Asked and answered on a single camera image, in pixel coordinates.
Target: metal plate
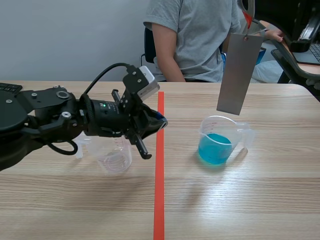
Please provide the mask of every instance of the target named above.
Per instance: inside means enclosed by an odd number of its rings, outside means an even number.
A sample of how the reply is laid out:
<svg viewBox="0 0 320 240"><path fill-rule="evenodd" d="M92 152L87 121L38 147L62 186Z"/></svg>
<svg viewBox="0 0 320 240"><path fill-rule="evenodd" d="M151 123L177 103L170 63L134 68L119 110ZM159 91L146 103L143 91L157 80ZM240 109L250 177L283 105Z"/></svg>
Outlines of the metal plate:
<svg viewBox="0 0 320 240"><path fill-rule="evenodd" d="M263 43L261 36L232 33L230 36L226 65L217 110L240 115L259 51Z"/></svg>

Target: laptop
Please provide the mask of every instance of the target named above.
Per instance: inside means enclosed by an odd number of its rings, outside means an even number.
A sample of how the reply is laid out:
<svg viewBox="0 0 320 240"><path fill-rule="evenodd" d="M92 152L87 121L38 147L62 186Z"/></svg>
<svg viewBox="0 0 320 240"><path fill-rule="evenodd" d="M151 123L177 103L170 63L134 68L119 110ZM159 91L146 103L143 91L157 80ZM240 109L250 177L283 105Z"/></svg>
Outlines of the laptop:
<svg viewBox="0 0 320 240"><path fill-rule="evenodd" d="M320 65L320 44L312 44L306 52L293 52L292 54L300 64Z"/></svg>

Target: hand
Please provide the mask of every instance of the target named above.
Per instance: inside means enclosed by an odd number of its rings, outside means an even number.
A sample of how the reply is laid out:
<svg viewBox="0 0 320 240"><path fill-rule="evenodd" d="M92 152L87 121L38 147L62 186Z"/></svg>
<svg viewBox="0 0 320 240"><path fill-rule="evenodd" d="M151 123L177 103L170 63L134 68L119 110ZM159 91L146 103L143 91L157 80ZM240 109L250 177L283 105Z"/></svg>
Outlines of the hand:
<svg viewBox="0 0 320 240"><path fill-rule="evenodd" d="M282 43L284 40L284 33L280 29L268 30L265 32L265 38L269 40L276 40L279 43Z"/></svg>

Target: white wall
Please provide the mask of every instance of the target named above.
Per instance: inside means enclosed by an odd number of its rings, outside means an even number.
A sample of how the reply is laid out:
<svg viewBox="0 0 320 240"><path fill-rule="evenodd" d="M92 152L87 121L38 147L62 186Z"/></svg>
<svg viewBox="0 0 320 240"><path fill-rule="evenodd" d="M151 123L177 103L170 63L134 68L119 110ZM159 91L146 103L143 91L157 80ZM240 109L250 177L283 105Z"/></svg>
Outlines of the white wall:
<svg viewBox="0 0 320 240"><path fill-rule="evenodd" d="M0 0L0 80L92 81L114 63L138 67L148 2Z"/></svg>

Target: robotic arm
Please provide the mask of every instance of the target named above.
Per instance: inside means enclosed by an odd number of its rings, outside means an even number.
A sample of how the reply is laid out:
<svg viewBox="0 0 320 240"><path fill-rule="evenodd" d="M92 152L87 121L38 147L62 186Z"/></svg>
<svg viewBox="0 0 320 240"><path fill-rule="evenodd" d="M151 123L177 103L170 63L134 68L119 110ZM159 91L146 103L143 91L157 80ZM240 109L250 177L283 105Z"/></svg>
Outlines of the robotic arm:
<svg viewBox="0 0 320 240"><path fill-rule="evenodd" d="M112 91L114 102L90 99L89 90L112 68L124 66L125 92ZM88 136L117 138L125 135L136 145L143 159L151 155L143 139L163 129L167 120L143 101L160 89L146 67L135 68L119 63L107 68L82 94L80 99L62 86L40 91L21 91L16 96L1 92L0 171L19 163L26 155L48 145L63 155L76 154L73 142L82 131ZM35 110L35 116L28 115ZM54 143L70 143L73 151L65 151Z"/></svg>

